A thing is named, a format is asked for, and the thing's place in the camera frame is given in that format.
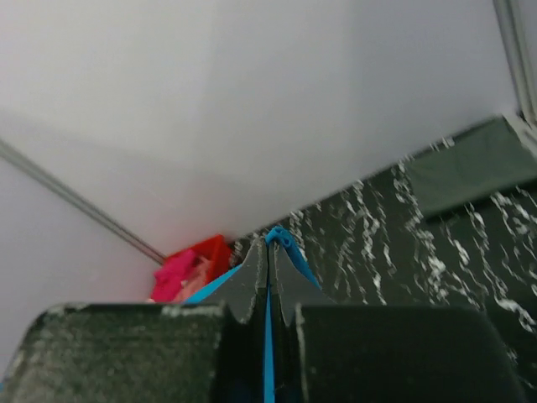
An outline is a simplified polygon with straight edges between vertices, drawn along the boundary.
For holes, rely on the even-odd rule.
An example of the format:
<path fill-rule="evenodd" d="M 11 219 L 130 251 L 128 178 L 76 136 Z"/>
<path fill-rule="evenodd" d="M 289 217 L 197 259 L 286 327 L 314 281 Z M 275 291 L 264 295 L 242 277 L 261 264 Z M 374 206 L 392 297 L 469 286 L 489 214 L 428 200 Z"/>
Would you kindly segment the blue t shirt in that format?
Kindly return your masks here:
<path fill-rule="evenodd" d="M 296 307 L 328 301 L 282 227 L 254 240 L 239 266 L 188 298 L 189 304 L 222 303 L 227 310 L 216 401 L 300 402 Z"/>

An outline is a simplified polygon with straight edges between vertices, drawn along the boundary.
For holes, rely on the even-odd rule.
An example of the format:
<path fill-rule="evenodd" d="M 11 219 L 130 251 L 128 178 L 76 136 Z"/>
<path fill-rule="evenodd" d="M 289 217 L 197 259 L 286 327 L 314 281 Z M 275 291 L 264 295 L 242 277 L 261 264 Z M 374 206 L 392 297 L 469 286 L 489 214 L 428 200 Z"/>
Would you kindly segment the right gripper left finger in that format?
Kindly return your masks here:
<path fill-rule="evenodd" d="M 202 303 L 226 306 L 239 323 L 249 323 L 258 314 L 263 315 L 269 273 L 267 254 L 265 240 L 255 239 L 240 268 Z"/>

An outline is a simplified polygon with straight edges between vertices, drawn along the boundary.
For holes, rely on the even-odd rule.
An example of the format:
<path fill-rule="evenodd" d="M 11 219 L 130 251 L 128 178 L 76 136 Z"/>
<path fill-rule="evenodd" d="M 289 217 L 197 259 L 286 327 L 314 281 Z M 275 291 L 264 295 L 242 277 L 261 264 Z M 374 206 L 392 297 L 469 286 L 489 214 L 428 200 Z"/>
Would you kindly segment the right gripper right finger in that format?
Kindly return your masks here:
<path fill-rule="evenodd" d="M 272 243 L 268 247 L 268 270 L 272 301 L 279 304 L 275 311 L 279 313 L 285 326 L 290 326 L 294 320 L 297 305 L 334 304 L 318 286 L 295 268 L 286 250 L 278 243 Z"/>

